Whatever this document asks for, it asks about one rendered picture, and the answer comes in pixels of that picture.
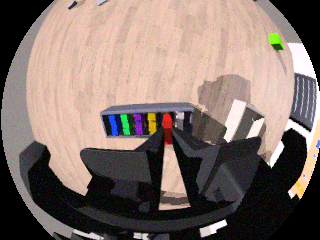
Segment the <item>white open-top tray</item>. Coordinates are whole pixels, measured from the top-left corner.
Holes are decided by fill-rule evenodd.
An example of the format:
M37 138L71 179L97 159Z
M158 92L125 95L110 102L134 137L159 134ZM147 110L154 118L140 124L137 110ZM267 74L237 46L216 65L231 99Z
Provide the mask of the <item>white open-top tray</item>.
M225 121L225 127L221 131L216 144L231 143L231 141L247 139L247 137L252 136L256 137L259 135L264 121L265 115L263 112L251 107L251 104L235 99L228 120Z

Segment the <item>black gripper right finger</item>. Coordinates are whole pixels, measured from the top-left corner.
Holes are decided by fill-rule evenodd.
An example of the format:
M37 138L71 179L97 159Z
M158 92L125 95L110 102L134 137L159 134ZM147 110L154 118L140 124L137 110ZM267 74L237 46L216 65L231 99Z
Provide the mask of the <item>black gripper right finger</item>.
M200 199L211 185L220 165L225 161L257 153L261 137L252 136L231 143L212 145L196 139L183 129L172 127L172 144L189 205L195 207L203 204Z

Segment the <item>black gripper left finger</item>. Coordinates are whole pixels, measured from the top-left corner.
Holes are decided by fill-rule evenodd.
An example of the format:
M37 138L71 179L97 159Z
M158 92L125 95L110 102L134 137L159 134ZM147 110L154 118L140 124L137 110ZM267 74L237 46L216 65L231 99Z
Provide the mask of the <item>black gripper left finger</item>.
M159 127L133 151L83 148L81 160L93 177L143 181L152 209L159 209L164 163L164 128Z

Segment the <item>small green cube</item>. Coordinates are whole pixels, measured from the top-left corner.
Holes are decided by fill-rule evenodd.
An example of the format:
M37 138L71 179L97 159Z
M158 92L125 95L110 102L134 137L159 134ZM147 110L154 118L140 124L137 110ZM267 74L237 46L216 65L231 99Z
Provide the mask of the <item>small green cube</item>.
M281 43L281 39L279 36L277 36L277 33L273 33L273 35L269 35L269 40L271 40L271 44L273 49L281 49L281 51L284 51L283 43Z

